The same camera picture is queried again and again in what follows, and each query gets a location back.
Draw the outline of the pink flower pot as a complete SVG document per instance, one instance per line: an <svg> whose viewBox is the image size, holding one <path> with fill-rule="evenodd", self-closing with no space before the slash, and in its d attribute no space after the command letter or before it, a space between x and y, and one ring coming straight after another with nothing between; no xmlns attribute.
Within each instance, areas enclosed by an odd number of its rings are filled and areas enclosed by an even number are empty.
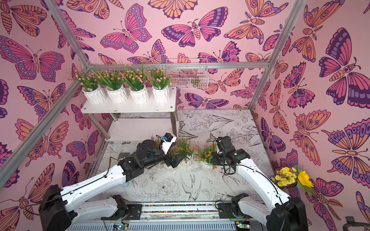
<svg viewBox="0 0 370 231"><path fill-rule="evenodd" d="M138 105L145 104L149 100L149 95L146 89L147 72L143 65L140 68L124 65L123 68L123 79L129 86L133 101Z"/></svg>
<svg viewBox="0 0 370 231"><path fill-rule="evenodd" d="M147 71L147 76L152 85L154 99L159 104L164 104L170 99L169 86L172 83L172 77L166 76L162 68L152 68Z"/></svg>
<svg viewBox="0 0 370 231"><path fill-rule="evenodd" d="M121 104L126 102L128 95L121 72L100 70L95 72L95 75L99 83L105 87L112 103Z"/></svg>
<svg viewBox="0 0 370 231"><path fill-rule="evenodd" d="M72 80L77 80L80 83L82 92L89 103L98 105L107 99L107 95L94 72L89 71L88 73L83 73L72 71Z"/></svg>

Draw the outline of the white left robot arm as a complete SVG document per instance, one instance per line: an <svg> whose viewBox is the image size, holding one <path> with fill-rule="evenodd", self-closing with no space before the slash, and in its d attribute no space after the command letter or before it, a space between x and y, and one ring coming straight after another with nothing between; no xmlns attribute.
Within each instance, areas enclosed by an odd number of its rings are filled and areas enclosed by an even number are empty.
<svg viewBox="0 0 370 231"><path fill-rule="evenodd" d="M39 216L44 231L65 231L81 221L99 218L118 220L126 218L129 209L121 195L106 200L91 202L90 199L110 188L123 185L144 173L146 168L160 163L176 168L185 154L170 154L175 140L162 141L157 146L154 140L139 143L136 151L94 177L74 185L50 187L39 206Z"/></svg>

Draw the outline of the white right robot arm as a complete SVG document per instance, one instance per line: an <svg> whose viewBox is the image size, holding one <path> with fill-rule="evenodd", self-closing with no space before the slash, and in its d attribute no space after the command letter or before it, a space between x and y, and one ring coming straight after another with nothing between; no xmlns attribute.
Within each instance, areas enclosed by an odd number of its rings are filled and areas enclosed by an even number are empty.
<svg viewBox="0 0 370 231"><path fill-rule="evenodd" d="M235 149L228 136L215 139L212 163L221 166L224 174L238 174L254 188L263 200L259 203L246 193L232 197L231 208L236 216L250 216L269 231L307 231L308 222L303 201L292 198L270 180L243 149Z"/></svg>

